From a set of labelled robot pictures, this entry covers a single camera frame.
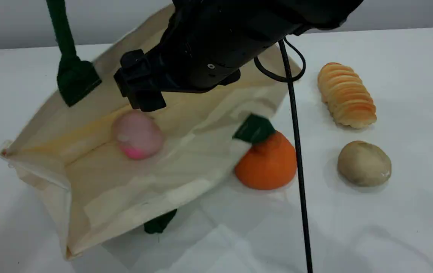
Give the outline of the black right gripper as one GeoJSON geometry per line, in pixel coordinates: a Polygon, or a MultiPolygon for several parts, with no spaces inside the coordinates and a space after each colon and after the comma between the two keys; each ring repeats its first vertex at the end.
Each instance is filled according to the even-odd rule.
{"type": "Polygon", "coordinates": [[[144,53],[142,49],[126,52],[121,57],[121,67],[113,78],[121,95],[127,98],[133,109],[152,112],[166,107],[163,92],[202,94],[219,85],[230,85],[241,77],[241,71],[224,76],[209,88],[196,88],[189,83],[178,83],[168,73],[158,53],[144,53]]]}

